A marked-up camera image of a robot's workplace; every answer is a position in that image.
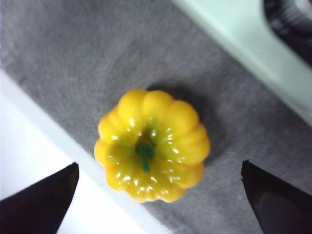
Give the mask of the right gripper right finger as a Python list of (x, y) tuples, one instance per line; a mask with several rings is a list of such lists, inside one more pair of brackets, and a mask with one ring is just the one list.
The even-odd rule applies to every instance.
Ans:
[(249, 204), (265, 234), (310, 234), (312, 196), (248, 160), (241, 176)]

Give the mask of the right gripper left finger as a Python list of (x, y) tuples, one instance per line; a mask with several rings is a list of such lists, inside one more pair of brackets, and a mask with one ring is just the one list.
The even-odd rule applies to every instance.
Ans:
[(79, 179), (77, 163), (0, 201), (2, 234), (55, 234), (71, 205)]

